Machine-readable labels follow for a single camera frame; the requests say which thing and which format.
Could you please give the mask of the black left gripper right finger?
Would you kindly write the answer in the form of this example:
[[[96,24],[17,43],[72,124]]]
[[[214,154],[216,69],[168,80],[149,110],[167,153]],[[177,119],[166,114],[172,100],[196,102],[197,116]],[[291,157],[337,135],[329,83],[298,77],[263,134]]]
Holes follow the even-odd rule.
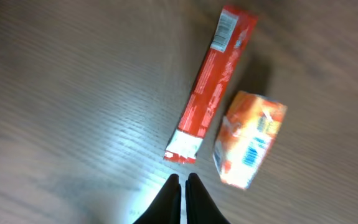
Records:
[[[230,224],[196,173],[186,180],[187,224]]]

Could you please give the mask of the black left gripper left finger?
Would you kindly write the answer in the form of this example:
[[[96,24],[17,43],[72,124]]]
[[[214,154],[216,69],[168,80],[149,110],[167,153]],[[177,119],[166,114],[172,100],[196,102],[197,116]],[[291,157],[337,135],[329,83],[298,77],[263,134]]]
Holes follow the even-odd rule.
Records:
[[[180,224],[181,198],[179,176],[171,174],[134,224]]]

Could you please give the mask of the small orange carton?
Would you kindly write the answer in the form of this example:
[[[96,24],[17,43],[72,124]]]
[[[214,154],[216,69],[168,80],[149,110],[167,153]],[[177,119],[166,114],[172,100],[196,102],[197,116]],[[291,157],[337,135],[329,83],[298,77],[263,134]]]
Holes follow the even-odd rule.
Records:
[[[222,119],[213,158],[223,183],[246,190],[281,128],[287,106],[240,91]]]

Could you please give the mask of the red white tube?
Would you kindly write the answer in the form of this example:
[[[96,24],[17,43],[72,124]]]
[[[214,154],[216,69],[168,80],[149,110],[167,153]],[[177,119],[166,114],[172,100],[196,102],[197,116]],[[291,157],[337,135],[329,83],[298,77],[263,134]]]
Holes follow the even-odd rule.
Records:
[[[165,149],[165,160],[195,163],[197,151],[256,23],[257,17],[247,11],[231,5],[223,7],[186,108]]]

